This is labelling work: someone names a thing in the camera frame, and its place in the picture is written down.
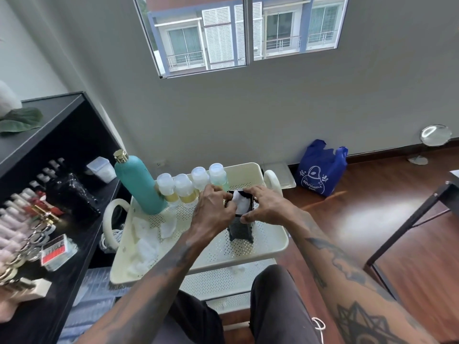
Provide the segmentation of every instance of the electrical outlet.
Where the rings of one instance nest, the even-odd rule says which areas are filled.
[[[162,168],[165,165],[166,165],[166,160],[165,159],[159,159],[159,160],[153,162],[153,166],[155,168]]]

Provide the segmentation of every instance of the teal bottle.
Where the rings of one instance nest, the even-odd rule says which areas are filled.
[[[155,180],[145,164],[136,156],[128,156],[124,150],[118,150],[113,155],[116,159],[116,176],[139,203],[143,212],[156,215],[163,211],[168,203],[156,191]]]

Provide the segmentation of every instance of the plant leaf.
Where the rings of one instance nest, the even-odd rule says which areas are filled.
[[[0,132],[24,132],[40,127],[43,115],[35,107],[13,109],[0,120]]]

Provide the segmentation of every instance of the balcony railing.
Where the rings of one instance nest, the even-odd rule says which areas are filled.
[[[282,52],[285,50],[299,49],[301,45],[301,36],[292,36],[287,38],[277,38],[266,41],[266,51]]]
[[[186,69],[192,65],[204,64],[204,56],[201,50],[199,52],[168,55],[166,58],[169,69]]]
[[[319,32],[317,34],[309,34],[307,36],[307,44],[314,46],[314,45],[317,45],[317,44],[324,44],[324,43],[333,42],[336,32],[337,32],[337,30]]]

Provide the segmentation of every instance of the tattooed arm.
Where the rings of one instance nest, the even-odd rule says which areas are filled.
[[[193,213],[190,229],[78,344],[150,344],[158,333],[185,275],[202,250],[234,218],[232,195],[207,185]]]
[[[241,221],[284,226],[300,250],[346,344],[438,344],[378,283],[320,230],[312,216],[262,186]]]

